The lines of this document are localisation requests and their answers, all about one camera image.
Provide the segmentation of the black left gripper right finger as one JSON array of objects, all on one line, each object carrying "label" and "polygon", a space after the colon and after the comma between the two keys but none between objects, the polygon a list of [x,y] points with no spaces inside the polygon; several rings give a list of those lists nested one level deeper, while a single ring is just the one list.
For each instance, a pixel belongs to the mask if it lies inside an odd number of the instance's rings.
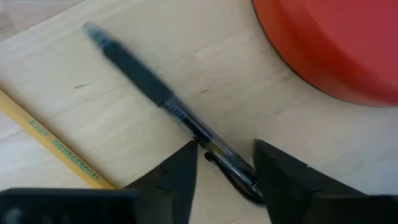
[{"label": "black left gripper right finger", "polygon": [[398,195],[368,195],[255,140],[254,167],[272,224],[398,224]]}]

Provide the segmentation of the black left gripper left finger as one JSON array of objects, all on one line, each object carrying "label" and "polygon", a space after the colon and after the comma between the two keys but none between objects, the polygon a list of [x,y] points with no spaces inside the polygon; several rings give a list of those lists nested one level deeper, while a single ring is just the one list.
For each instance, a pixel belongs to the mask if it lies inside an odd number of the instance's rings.
[{"label": "black left gripper left finger", "polygon": [[134,203],[136,224],[189,224],[197,161],[198,144],[190,141],[125,187],[139,191]]}]

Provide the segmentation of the black pen rubber grip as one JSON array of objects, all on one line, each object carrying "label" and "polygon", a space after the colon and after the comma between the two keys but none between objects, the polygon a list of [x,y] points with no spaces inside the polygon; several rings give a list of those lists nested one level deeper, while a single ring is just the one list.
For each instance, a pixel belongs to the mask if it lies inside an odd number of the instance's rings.
[{"label": "black pen rubber grip", "polygon": [[198,118],[146,65],[100,26],[86,22],[83,29],[102,54],[148,99],[181,122],[230,184],[248,201],[264,206],[264,196],[252,168],[231,146]]}]

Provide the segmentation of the yellow pencil green print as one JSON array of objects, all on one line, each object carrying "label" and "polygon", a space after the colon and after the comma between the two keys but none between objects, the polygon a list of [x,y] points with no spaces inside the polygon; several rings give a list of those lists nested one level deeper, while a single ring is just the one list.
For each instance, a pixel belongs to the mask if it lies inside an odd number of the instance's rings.
[{"label": "yellow pencil green print", "polygon": [[0,110],[27,131],[63,164],[95,189],[116,189],[99,172],[51,133],[43,124],[0,90]]}]

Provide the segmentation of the red desk lamp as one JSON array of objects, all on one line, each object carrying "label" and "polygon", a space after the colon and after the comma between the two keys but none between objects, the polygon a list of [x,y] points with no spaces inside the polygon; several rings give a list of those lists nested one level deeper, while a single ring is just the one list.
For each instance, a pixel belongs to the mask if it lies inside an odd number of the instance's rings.
[{"label": "red desk lamp", "polygon": [[398,107],[398,0],[251,0],[279,57],[334,98]]}]

